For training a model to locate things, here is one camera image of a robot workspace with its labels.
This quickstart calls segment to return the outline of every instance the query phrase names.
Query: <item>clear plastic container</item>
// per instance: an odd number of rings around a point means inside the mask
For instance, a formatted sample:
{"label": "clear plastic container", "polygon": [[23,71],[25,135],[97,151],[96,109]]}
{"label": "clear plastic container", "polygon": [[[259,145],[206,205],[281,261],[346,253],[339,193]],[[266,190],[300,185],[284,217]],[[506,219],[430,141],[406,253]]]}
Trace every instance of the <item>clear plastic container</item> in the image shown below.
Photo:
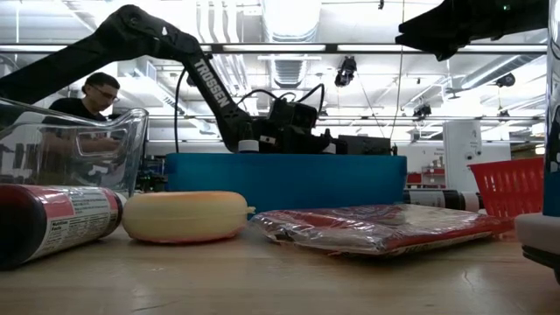
{"label": "clear plastic container", "polygon": [[134,193],[148,126],[144,109],[94,122],[0,99],[0,113],[0,183]]}

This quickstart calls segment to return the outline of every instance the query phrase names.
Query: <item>man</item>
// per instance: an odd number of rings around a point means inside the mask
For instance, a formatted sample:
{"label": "man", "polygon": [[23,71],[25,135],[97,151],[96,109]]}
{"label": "man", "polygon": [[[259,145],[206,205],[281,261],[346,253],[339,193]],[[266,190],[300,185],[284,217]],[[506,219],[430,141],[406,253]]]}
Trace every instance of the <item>man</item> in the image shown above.
{"label": "man", "polygon": [[83,99],[72,97],[59,99],[49,109],[98,122],[106,122],[107,119],[101,112],[119,101],[116,96],[119,88],[121,85],[112,76],[106,73],[94,73],[87,78],[86,84],[81,88],[85,95]]}

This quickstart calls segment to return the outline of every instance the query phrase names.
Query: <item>cheese wheel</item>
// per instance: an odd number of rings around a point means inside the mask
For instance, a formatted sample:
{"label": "cheese wheel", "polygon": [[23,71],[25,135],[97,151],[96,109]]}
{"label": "cheese wheel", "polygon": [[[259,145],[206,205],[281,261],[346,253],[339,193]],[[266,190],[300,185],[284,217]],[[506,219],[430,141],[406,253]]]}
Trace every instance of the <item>cheese wheel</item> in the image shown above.
{"label": "cheese wheel", "polygon": [[237,235],[254,208],[236,192],[154,192],[130,198],[122,225],[146,242],[207,242]]}

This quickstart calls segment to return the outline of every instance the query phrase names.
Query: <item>eyeglasses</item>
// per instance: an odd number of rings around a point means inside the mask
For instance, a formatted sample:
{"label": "eyeglasses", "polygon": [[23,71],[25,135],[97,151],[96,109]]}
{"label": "eyeglasses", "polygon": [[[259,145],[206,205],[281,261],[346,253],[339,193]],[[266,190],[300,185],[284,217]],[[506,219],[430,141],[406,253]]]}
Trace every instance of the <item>eyeglasses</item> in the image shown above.
{"label": "eyeglasses", "polygon": [[99,91],[99,93],[101,93],[101,95],[103,95],[103,97],[112,101],[113,103],[119,102],[121,100],[118,97],[116,97],[115,95],[112,95],[111,93],[101,91],[98,87],[95,87],[95,86],[91,86],[91,87],[96,89],[97,91]]}

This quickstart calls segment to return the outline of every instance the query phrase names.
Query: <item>nutrition facts label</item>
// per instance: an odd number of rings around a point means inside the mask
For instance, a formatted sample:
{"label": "nutrition facts label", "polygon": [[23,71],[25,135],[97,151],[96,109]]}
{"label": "nutrition facts label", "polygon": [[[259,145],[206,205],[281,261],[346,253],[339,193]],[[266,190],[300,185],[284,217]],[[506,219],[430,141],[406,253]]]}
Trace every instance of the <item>nutrition facts label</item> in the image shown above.
{"label": "nutrition facts label", "polygon": [[30,260],[95,240],[116,224],[117,212],[102,191],[68,189],[66,196],[66,207],[72,207],[74,215],[47,220],[45,238]]}

